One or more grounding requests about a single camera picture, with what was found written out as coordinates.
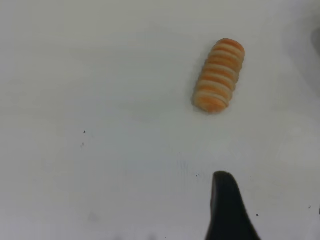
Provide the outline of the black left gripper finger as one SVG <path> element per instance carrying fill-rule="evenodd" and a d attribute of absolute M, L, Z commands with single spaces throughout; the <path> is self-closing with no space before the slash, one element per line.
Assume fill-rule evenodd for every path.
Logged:
<path fill-rule="evenodd" d="M 232 174 L 216 171 L 212 178 L 207 240 L 260 240 L 239 186 Z"/>

